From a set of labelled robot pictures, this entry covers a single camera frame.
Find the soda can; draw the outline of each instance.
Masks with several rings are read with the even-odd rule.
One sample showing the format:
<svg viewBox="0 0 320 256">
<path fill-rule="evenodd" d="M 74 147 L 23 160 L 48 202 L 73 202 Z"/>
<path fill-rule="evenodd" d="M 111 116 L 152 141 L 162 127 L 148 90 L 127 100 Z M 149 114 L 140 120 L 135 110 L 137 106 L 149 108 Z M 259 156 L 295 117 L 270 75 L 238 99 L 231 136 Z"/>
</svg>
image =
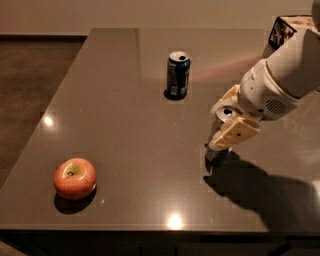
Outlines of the soda can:
<svg viewBox="0 0 320 256">
<path fill-rule="evenodd" d="M 187 96 L 190 57 L 186 52 L 175 51 L 167 63 L 167 89 L 164 95 L 170 100 L 181 100 Z"/>
</svg>

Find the wall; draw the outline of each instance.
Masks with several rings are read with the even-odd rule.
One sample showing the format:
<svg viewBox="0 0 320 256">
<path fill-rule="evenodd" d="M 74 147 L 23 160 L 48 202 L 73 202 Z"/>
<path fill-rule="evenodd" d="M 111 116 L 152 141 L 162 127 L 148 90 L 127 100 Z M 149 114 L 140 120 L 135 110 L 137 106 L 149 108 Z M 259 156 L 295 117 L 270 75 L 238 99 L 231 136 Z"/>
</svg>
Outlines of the wall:
<svg viewBox="0 0 320 256">
<path fill-rule="evenodd" d="M 312 0 L 0 0 L 0 34 L 87 35 L 93 27 L 263 28 Z"/>
</svg>

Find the dark table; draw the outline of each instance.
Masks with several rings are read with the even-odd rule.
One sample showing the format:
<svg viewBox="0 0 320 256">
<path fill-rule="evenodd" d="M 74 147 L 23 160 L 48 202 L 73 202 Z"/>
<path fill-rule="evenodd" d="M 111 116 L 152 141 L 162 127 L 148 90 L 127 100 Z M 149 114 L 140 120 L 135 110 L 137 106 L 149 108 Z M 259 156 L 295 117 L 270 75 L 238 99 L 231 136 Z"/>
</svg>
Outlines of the dark table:
<svg viewBox="0 0 320 256">
<path fill-rule="evenodd" d="M 319 234 L 318 93 L 261 123 L 212 176 L 204 165 L 210 108 L 266 38 L 257 29 L 93 29 L 0 191 L 0 229 Z M 192 61 L 181 101 L 163 96 L 174 50 Z M 74 157 L 98 175 L 81 203 L 53 187 Z"/>
</svg>

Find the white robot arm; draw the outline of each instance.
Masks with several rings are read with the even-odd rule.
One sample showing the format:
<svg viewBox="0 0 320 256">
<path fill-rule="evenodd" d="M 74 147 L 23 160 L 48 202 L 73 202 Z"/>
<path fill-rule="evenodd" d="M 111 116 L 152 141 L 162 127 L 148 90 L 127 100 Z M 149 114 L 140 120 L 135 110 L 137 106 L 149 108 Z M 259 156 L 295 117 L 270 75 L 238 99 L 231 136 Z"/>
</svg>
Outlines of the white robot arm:
<svg viewBox="0 0 320 256">
<path fill-rule="evenodd" d="M 223 165 L 232 147 L 259 133 L 261 120 L 277 120 L 320 87 L 320 0 L 314 0 L 313 30 L 295 33 L 260 60 L 211 109 L 214 116 L 206 160 Z"/>
</svg>

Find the red apple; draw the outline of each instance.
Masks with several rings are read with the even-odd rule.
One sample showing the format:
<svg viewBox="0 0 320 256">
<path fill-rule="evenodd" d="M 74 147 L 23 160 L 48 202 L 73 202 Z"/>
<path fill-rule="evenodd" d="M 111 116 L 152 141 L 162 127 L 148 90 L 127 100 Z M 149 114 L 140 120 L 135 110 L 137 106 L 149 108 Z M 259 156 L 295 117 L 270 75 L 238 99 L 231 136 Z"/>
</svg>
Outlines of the red apple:
<svg viewBox="0 0 320 256">
<path fill-rule="evenodd" d="M 96 170 L 83 158 L 64 162 L 54 175 L 57 193 L 69 200 L 80 200 L 88 196 L 96 186 Z"/>
</svg>

